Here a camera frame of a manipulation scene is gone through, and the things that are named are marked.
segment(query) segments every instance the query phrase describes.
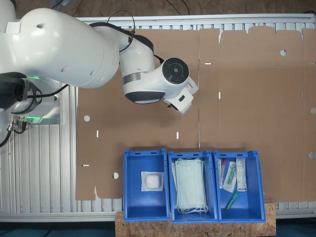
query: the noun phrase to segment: hole in cardboard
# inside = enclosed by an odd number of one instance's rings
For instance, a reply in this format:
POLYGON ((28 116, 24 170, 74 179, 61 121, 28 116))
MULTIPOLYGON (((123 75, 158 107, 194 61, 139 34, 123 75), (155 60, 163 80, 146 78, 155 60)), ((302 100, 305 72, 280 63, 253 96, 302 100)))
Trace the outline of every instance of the hole in cardboard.
POLYGON ((315 108, 311 108, 311 113, 312 113, 312 115, 316 114, 316 109, 315 108))
POLYGON ((280 52, 281 56, 286 56, 286 50, 285 49, 282 49, 281 52, 280 52))
POLYGON ((310 152, 310 153, 308 154, 308 157, 309 157, 310 159, 316 159, 316 153, 315 153, 315 152, 310 152))
POLYGON ((114 174, 113 174, 113 178, 114 178, 114 179, 118 179, 118 178, 119 178, 119 174, 118 174, 118 173, 114 173, 114 174))
POLYGON ((89 115, 86 115, 83 117, 84 121, 86 122, 89 122, 90 121, 90 116, 89 115))

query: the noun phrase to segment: cardboard sheet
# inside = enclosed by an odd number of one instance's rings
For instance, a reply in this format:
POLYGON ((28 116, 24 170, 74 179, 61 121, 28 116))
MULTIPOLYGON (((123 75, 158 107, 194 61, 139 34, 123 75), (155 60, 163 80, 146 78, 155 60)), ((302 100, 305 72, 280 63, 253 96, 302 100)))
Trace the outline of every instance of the cardboard sheet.
MULTIPOLYGON (((159 57, 179 57, 185 61, 191 78, 198 83, 198 31, 137 30, 136 34, 151 40, 159 57)), ((167 108, 163 101, 134 104, 124 96, 120 69, 101 88, 79 89, 76 200, 95 200, 95 188, 99 198, 121 198, 126 149, 197 151, 197 97, 198 93, 194 94, 185 116, 167 108), (85 115, 90 116, 89 122, 84 121, 85 115)))
POLYGON ((257 150, 275 201, 316 200, 316 30, 303 34, 200 31, 201 150, 257 150))
POLYGON ((120 69, 101 88, 79 89, 77 200, 95 200, 95 187, 99 198, 121 197, 126 149, 198 150, 198 122, 201 151, 259 152, 264 193, 275 201, 316 200, 316 30, 304 29, 304 42, 299 31, 263 26, 224 31, 220 43, 219 29, 137 34, 158 56, 183 59, 199 92, 180 116, 163 102, 128 101, 120 69))

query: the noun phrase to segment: blue plastic tray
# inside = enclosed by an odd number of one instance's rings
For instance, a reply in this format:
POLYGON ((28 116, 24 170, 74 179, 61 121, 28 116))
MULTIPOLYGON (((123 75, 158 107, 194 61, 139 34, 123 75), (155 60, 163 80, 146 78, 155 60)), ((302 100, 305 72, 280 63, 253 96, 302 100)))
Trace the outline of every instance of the blue plastic tray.
POLYGON ((204 152, 191 152, 191 153, 168 153, 169 162, 169 180, 170 180, 170 207, 171 207, 171 217, 173 224, 185 224, 185 223, 211 223, 218 222, 217 218, 217 206, 216 206, 216 193, 215 193, 215 182, 212 164, 212 154, 210 151, 204 152), (172 175, 172 162, 177 159, 193 159, 201 158, 204 161, 204 186, 206 201, 208 206, 207 213, 190 213, 181 214, 178 212, 176 206, 177 192, 172 175))
POLYGON ((250 152, 218 152, 214 151, 214 170, 216 173, 216 192, 217 192, 217 206, 218 218, 221 223, 257 223, 265 222, 265 206, 263 199, 263 190, 261 182, 260 162, 257 151, 250 152), (246 158, 246 180, 247 191, 239 192, 231 209, 226 211, 225 206, 232 193, 219 188, 219 173, 217 158, 226 159, 226 166, 224 170, 224 178, 226 177, 229 162, 236 161, 236 158, 246 158))
POLYGON ((124 152, 124 221, 170 220, 167 154, 165 149, 124 152), (164 172, 161 192, 141 191, 141 172, 164 172))

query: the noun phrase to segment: black cable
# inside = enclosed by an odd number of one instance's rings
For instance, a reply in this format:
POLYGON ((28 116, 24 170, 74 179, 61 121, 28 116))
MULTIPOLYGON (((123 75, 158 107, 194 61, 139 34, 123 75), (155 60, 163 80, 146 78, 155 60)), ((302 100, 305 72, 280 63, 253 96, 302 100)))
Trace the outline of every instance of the black cable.
POLYGON ((43 235, 43 237, 47 237, 47 236, 50 234, 50 232, 55 228, 56 225, 57 225, 57 223, 54 224, 54 225, 46 232, 46 234, 43 235))
POLYGON ((80 8, 82 2, 83 2, 83 0, 81 0, 79 6, 77 7, 77 10, 74 12, 73 16, 77 13, 77 11, 78 11, 78 9, 80 8))
POLYGON ((60 0, 55 6, 53 6, 51 9, 54 9, 55 7, 57 7, 59 4, 61 4, 64 0, 60 0))
POLYGON ((26 121, 22 121, 22 130, 19 132, 17 130, 14 130, 15 133, 17 134, 22 134, 23 132, 25 132, 25 129, 26 129, 26 121))
POLYGON ((315 11, 304 11, 303 14, 306 14, 306 13, 312 13, 316 16, 316 12, 315 11))
POLYGON ((8 131, 8 134, 6 135, 5 139, 3 140, 3 142, 0 143, 0 148, 3 147, 3 145, 9 140, 11 135, 11 131, 8 131))
POLYGON ((186 2, 185 1, 183 1, 183 0, 181 0, 183 3, 184 3, 184 5, 187 7, 187 9, 188 9, 188 13, 190 14, 190 10, 189 10, 189 7, 188 7, 188 5, 186 4, 186 2))
POLYGON ((131 38, 131 41, 129 42, 128 46, 126 46, 126 48, 124 48, 124 49, 122 49, 122 50, 119 51, 119 52, 122 52, 122 51, 126 50, 126 49, 132 44, 132 42, 133 42, 134 34, 135 34, 135 20, 134 20, 133 15, 132 15, 130 12, 126 11, 126 10, 118 10, 118 11, 113 12, 113 13, 110 15, 109 19, 111 18, 111 16, 113 16, 114 13, 117 13, 117 12, 119 12, 119 11, 124 11, 124 12, 127 12, 128 14, 130 14, 131 17, 133 18, 133 22, 134 22, 134 29, 132 30, 132 38, 131 38))
POLYGON ((14 132, 17 133, 17 134, 22 134, 24 131, 20 131, 20 132, 19 132, 19 131, 17 131, 17 130, 14 130, 14 132))
POLYGON ((160 64, 162 64, 164 62, 164 60, 162 58, 160 58, 159 56, 157 55, 154 55, 159 61, 160 61, 160 64))
POLYGON ((177 9, 176 9, 176 7, 174 6, 174 5, 172 5, 168 0, 166 0, 171 6, 173 6, 173 8, 180 14, 180 15, 182 15, 177 9))
POLYGON ((68 86, 68 84, 64 85, 62 88, 56 90, 53 93, 50 94, 45 94, 45 95, 28 95, 28 98, 43 98, 43 97, 50 97, 53 95, 56 95, 57 93, 59 93, 60 91, 62 91, 63 89, 65 89, 68 86))
MULTIPOLYGON (((68 86, 68 84, 64 85, 62 88, 56 90, 55 92, 53 93, 50 93, 50 94, 44 94, 44 95, 28 95, 28 99, 29 98, 43 98, 43 97, 49 97, 49 96, 53 96, 53 95, 56 95, 57 93, 59 93, 60 91, 62 91, 63 89, 65 89, 66 87, 68 86)), ((0 96, 3 96, 3 97, 14 97, 14 98, 17 98, 17 99, 21 99, 21 97, 23 97, 22 95, 17 95, 17 96, 14 96, 14 95, 0 95, 0 96)))

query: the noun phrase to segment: plastic packaging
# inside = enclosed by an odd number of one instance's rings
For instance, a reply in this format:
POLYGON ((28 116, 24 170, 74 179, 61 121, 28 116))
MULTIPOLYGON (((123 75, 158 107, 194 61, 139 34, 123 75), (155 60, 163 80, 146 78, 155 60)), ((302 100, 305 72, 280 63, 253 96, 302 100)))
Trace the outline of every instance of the plastic packaging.
POLYGON ((227 203, 227 205, 226 205, 226 207, 225 207, 225 210, 226 211, 228 211, 230 208, 231 208, 231 206, 233 205, 233 203, 234 203, 234 201, 235 201, 235 199, 238 197, 238 191, 236 191, 233 195, 232 195, 232 197, 231 197, 231 199, 229 199, 229 201, 228 201, 228 203, 227 203))
POLYGON ((175 162, 178 211, 182 214, 207 212, 201 159, 178 159, 175 162))
POLYGON ((247 191, 246 159, 236 158, 236 166, 237 166, 237 191, 245 192, 247 191))
POLYGON ((234 191, 237 180, 236 173, 236 162, 229 162, 229 167, 225 178, 225 182, 223 184, 223 189, 231 193, 234 191))
POLYGON ((223 176, 224 176, 224 171, 225 171, 225 166, 226 166, 226 159, 223 159, 222 162, 222 167, 221 167, 221 172, 220 172, 220 178, 219 178, 219 188, 222 189, 223 188, 223 176))
POLYGON ((142 171, 142 192, 163 190, 163 172, 142 171))

